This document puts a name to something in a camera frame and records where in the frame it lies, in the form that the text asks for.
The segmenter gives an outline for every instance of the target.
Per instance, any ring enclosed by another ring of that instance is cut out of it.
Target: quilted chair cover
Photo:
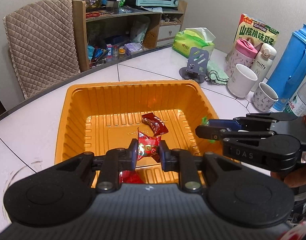
[[[27,99],[80,73],[72,0],[42,0],[3,18],[14,71]]]

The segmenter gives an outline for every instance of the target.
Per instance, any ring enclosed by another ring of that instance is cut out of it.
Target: human hand
[[[283,178],[280,176],[280,173],[271,172],[271,177],[280,179],[283,181]],[[300,186],[305,185],[306,184],[306,165],[288,174],[284,178],[284,183],[289,187],[300,187]]]

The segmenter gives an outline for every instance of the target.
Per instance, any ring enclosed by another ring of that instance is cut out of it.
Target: red candy wrapper
[[[151,157],[158,153],[158,146],[161,141],[161,137],[150,137],[138,130],[139,150],[137,160],[139,161],[143,157]]]
[[[306,239],[306,221],[300,223],[296,227],[293,227],[290,231],[285,233],[278,240],[302,240]]]
[[[120,172],[120,183],[135,183],[143,184],[144,181],[136,173],[136,171],[121,171]]]
[[[142,118],[143,123],[151,127],[152,131],[154,132],[154,136],[159,136],[169,132],[163,121],[153,113],[144,114],[142,115]]]

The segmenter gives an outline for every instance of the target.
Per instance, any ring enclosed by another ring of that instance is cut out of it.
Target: tissue pack
[[[173,49],[189,58],[191,48],[197,47],[209,52],[209,59],[215,48],[215,36],[206,28],[186,28],[178,32],[174,38]]]

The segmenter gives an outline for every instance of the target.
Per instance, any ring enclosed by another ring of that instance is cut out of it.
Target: white table
[[[215,49],[211,60],[224,67],[225,56],[224,52]],[[34,100],[2,119],[0,121],[0,231],[10,223],[2,203],[7,187],[33,174],[34,171],[38,172],[54,165],[58,126],[69,86],[99,82],[181,80],[179,69],[186,64],[187,59],[172,48],[155,51],[91,73]],[[242,99],[232,95],[226,86],[204,82],[201,88],[221,119],[232,119],[258,112],[250,102],[253,96],[251,92]],[[269,174],[266,170],[253,166],[252,168]]]

